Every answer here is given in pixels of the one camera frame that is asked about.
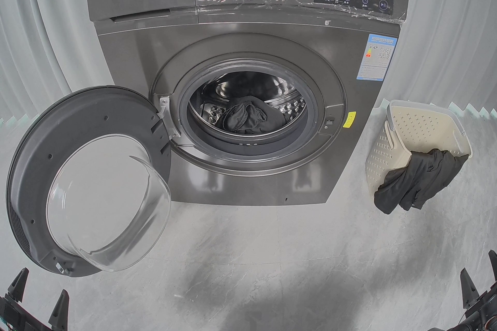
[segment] basket handle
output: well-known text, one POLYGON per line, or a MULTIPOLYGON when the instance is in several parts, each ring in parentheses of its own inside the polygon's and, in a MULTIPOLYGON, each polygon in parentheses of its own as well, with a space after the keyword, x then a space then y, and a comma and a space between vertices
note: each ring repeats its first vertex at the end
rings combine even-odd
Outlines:
POLYGON ((391 149, 395 149, 394 140, 392 139, 391 132, 388 125, 388 120, 385 120, 385 135, 387 136, 388 143, 391 149))
POLYGON ((459 148, 459 151, 461 153, 464 153, 463 146, 461 145, 460 139, 459 139, 459 134, 456 134, 456 130, 452 130, 452 136, 456 140, 457 148, 459 148))

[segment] marble floor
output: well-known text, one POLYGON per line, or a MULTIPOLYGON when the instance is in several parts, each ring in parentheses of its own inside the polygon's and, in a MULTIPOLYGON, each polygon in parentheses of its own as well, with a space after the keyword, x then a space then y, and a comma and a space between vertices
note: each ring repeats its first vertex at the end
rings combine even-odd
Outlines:
MULTIPOLYGON (((373 110, 326 204, 174 202, 156 246, 122 272, 71 279, 43 271, 17 247, 0 211, 0 292, 27 266, 24 307, 46 322, 65 288, 70 331, 453 327, 463 314, 460 270, 480 292, 493 283, 487 253, 497 250, 497 118, 462 112, 473 159, 421 211, 385 215, 364 175, 384 112, 373 110)), ((22 130, 2 137, 1 184, 22 130)))

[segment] curtain backdrop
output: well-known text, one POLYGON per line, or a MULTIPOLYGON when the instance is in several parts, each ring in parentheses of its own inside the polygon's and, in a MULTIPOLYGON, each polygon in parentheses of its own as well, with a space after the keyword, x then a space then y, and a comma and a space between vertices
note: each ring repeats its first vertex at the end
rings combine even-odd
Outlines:
MULTIPOLYGON (((497 108, 497 0, 409 0, 382 98, 497 108)), ((86 0, 0 0, 0 118, 112 84, 86 0)))

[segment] front-loading washing machine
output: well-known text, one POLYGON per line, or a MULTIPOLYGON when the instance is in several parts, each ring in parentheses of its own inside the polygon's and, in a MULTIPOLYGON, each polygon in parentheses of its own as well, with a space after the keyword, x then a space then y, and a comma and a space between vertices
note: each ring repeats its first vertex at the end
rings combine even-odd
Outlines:
MULTIPOLYGON (((121 236, 100 242, 105 258, 93 260, 50 203, 68 206, 67 169, 92 164, 79 173, 91 186, 92 173, 123 166, 112 160, 119 152, 137 161, 129 175, 144 167, 147 186, 168 185, 177 201, 326 202, 376 101, 408 0, 87 1, 116 86, 73 93, 42 114, 16 151, 7 190, 23 251, 71 276, 122 258, 111 247, 121 236), (254 117, 264 128, 242 127, 254 117)), ((169 214, 154 211, 147 220, 169 214)))

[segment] laundry basket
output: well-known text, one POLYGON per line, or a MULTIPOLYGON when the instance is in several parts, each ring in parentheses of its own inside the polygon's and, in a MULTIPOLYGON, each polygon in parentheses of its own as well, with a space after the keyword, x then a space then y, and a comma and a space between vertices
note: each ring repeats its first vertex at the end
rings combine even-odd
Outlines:
POLYGON ((448 150, 454 156, 473 151, 463 126, 450 110, 429 104, 391 101, 387 119, 366 161, 369 194, 374 193, 389 171, 406 167, 411 151, 448 150))

